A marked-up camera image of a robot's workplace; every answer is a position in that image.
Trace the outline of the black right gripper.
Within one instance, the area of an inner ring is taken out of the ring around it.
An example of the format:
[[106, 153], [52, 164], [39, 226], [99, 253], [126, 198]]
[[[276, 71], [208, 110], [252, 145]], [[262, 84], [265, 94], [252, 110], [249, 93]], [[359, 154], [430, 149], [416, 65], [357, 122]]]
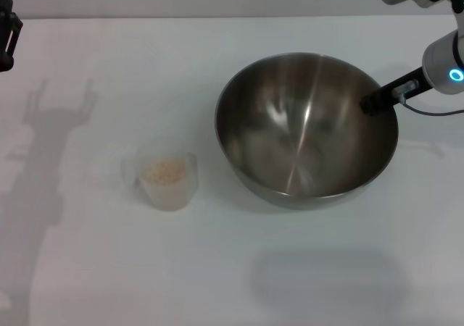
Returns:
[[361, 98], [360, 108], [363, 114], [376, 116], [391, 110], [396, 104], [406, 104], [408, 99], [432, 89], [422, 67], [394, 80], [390, 85], [391, 87], [378, 88]]

